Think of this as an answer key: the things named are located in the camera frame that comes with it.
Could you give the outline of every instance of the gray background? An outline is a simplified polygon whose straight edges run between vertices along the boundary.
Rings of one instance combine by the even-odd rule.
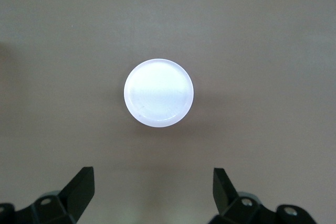
[[[194,83],[155,129],[126,109],[139,63]],[[336,0],[0,0],[0,199],[17,209],[94,166],[80,223],[207,223],[213,167],[266,207],[336,212]]]

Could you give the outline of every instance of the white circular disc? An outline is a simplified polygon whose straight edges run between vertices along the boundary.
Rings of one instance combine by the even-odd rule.
[[[128,110],[139,122],[166,127],[188,113],[194,88],[180,65],[170,60],[152,59],[132,70],[125,83],[124,98]]]

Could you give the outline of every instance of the round lid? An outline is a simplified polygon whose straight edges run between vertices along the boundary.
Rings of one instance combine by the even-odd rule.
[[[152,59],[139,64],[129,74],[124,98],[128,110],[139,122],[166,127],[188,113],[194,88],[180,65],[170,60]]]

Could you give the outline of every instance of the black mechanical part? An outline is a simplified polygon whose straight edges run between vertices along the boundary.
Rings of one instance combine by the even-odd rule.
[[[213,195],[219,215],[209,224],[316,224],[298,206],[281,205],[272,212],[252,197],[240,197],[222,168],[214,169]]]
[[[95,194],[93,167],[84,167],[58,195],[43,196],[15,211],[0,204],[0,224],[75,224]]]

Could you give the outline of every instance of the metal screw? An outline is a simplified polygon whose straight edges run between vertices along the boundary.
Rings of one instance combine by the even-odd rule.
[[[46,199],[41,201],[41,205],[46,205],[46,204],[49,204],[50,202],[51,202],[51,199],[46,198]]]
[[[247,206],[247,207],[251,207],[253,204],[252,204],[252,201],[248,198],[244,198],[241,200],[241,203],[243,203],[244,206]]]
[[[293,216],[296,216],[298,215],[298,212],[296,212],[296,210],[294,208],[291,208],[291,207],[285,207],[285,212],[288,214],[288,215],[293,215]]]

